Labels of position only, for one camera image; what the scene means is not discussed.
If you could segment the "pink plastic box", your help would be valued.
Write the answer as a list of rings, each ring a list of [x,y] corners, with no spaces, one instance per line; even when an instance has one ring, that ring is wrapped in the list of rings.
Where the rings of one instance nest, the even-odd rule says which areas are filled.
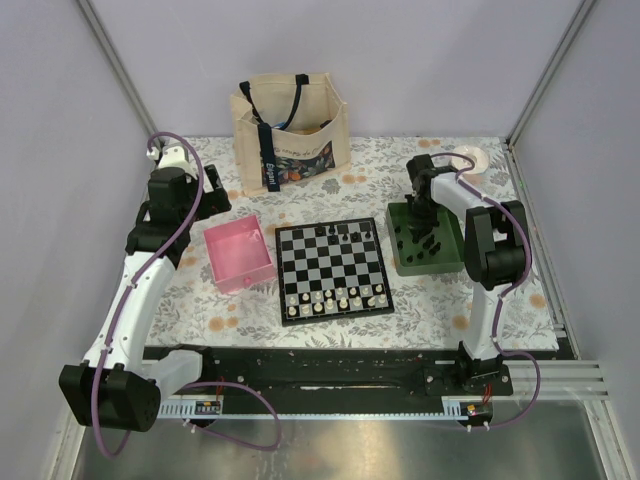
[[[276,276],[265,237],[256,215],[204,231],[214,283],[230,294]]]

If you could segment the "green plastic tray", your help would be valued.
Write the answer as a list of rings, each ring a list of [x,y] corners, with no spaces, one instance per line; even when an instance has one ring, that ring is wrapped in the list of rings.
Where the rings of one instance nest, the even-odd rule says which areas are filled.
[[[458,218],[439,206],[432,226],[415,221],[406,202],[386,211],[393,258],[400,276],[456,273],[464,269],[464,237]]]

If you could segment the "floral patterned tablecloth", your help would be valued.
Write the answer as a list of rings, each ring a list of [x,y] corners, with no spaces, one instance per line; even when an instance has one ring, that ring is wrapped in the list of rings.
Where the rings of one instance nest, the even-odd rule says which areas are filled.
[[[203,163],[218,170],[231,209],[193,225],[190,245],[166,288],[147,337],[178,344],[255,348],[553,350],[557,339],[540,279],[484,292],[466,271],[404,276],[403,266],[435,263],[456,251],[458,235],[437,225],[425,237],[387,222],[412,191],[408,162],[429,154],[445,166],[465,146],[485,152],[482,174],[444,183],[497,202],[515,196],[496,138],[355,138],[345,169],[289,182],[256,196],[241,190],[229,138],[197,138]],[[274,278],[225,294],[215,283],[206,235],[256,220]]]

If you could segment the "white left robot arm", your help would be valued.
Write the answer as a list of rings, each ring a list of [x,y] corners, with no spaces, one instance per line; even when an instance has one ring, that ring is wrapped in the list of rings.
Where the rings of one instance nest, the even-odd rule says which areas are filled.
[[[82,361],[64,366],[59,376],[62,394],[82,426],[145,432],[161,403],[183,386],[196,395],[216,386],[215,368],[195,351],[174,350],[151,366],[143,363],[151,324],[191,242],[191,227],[231,208],[216,168],[191,163],[192,151],[175,139],[148,153],[157,165],[127,237],[107,317]]]

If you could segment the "beige canvas tote bag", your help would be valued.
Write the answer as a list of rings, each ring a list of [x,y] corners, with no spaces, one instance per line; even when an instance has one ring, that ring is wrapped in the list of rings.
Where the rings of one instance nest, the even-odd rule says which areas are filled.
[[[351,167],[348,106],[328,73],[258,75],[239,84],[230,105],[246,195]]]

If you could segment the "black white chessboard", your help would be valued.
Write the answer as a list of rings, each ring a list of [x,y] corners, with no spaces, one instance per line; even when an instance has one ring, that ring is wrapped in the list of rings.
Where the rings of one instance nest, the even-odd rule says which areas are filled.
[[[328,227],[335,224],[339,243],[330,245]],[[322,225],[325,235],[317,237]],[[365,239],[365,231],[372,238]],[[359,242],[351,234],[359,232]],[[349,233],[350,241],[342,236]],[[277,278],[279,281],[281,324],[287,327],[390,314],[394,303],[386,274],[375,219],[372,217],[318,222],[275,230]],[[383,284],[387,304],[376,301],[375,287]],[[287,300],[296,295],[298,315],[287,315]]]

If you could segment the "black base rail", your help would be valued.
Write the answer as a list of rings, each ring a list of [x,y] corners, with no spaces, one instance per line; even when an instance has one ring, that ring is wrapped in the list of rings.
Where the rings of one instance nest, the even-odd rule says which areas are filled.
[[[220,395],[225,415],[435,414],[444,396],[508,397],[510,372],[462,383],[453,350],[259,349],[193,346],[199,394]]]

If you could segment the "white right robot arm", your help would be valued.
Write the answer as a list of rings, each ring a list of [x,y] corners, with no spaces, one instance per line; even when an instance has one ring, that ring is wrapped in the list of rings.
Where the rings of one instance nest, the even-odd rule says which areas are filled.
[[[424,243],[435,232],[439,211],[464,223],[462,257],[473,285],[469,327],[459,341],[445,387],[475,396],[513,394],[504,360],[510,354],[500,346],[501,312],[505,297],[528,276],[532,253],[524,206],[517,200],[499,203],[463,179],[474,168],[436,167],[429,154],[407,162],[412,193],[407,196],[408,231]]]

